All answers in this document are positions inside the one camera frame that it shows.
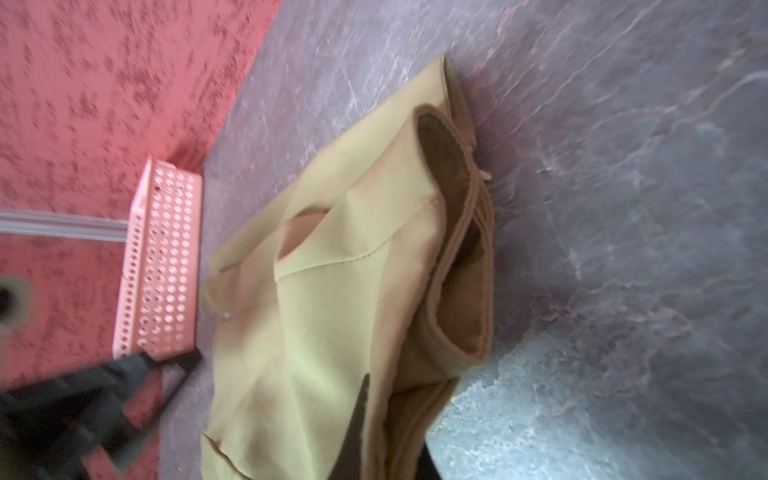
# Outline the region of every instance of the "perforated basket side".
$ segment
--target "perforated basket side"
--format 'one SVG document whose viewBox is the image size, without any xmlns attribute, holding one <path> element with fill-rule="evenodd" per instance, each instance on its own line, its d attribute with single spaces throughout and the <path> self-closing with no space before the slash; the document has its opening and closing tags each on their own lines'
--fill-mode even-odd
<svg viewBox="0 0 768 480">
<path fill-rule="evenodd" d="M 143 350 L 162 359 L 194 347 L 203 180 L 164 162 L 149 165 L 147 194 L 137 196 L 144 208 L 131 212 L 115 355 Z"/>
</svg>

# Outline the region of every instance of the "metal rod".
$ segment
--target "metal rod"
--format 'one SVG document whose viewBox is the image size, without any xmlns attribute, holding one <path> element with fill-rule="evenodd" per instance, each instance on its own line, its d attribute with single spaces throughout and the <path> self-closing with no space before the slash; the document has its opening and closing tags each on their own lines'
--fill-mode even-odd
<svg viewBox="0 0 768 480">
<path fill-rule="evenodd" d="M 127 232 L 126 220 L 0 207 L 0 233 L 124 242 Z"/>
</svg>

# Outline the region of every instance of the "floor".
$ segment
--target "floor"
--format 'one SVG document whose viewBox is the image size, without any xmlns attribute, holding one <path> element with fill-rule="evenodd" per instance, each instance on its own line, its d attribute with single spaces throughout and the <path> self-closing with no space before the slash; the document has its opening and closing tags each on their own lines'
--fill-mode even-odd
<svg viewBox="0 0 768 480">
<path fill-rule="evenodd" d="M 199 170 L 279 5 L 0 0 L 0 207 L 124 219 L 147 155 Z M 33 322 L 0 339 L 2 385 L 111 358 L 123 252 L 0 235 L 0 272 L 35 289 Z M 157 379 L 139 416 L 160 399 Z M 156 478 L 157 449 L 122 478 Z"/>
<path fill-rule="evenodd" d="M 766 2 L 285 0 L 205 163 L 204 255 L 443 51 L 497 214 L 495 353 L 429 434 L 443 477 L 765 478 Z M 199 478 L 208 368 L 162 480 Z"/>
</svg>

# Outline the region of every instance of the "folded cloth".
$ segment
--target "folded cloth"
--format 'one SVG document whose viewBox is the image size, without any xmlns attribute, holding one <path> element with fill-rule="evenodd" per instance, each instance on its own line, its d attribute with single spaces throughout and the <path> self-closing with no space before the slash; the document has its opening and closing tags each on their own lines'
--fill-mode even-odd
<svg viewBox="0 0 768 480">
<path fill-rule="evenodd" d="M 414 478 L 427 428 L 491 345 L 474 146 L 438 58 L 210 258 L 206 480 Z"/>
</svg>

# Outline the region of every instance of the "stone floor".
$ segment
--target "stone floor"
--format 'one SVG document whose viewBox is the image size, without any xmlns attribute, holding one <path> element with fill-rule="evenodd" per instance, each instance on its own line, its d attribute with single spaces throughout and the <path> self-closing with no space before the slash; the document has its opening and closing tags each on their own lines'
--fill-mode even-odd
<svg viewBox="0 0 768 480">
<path fill-rule="evenodd" d="M 445 480 L 765 478 L 768 2 L 285 0 L 207 158 L 204 255 L 443 51 L 497 213 Z M 199 478 L 211 395 L 206 370 L 161 480 Z"/>
</svg>

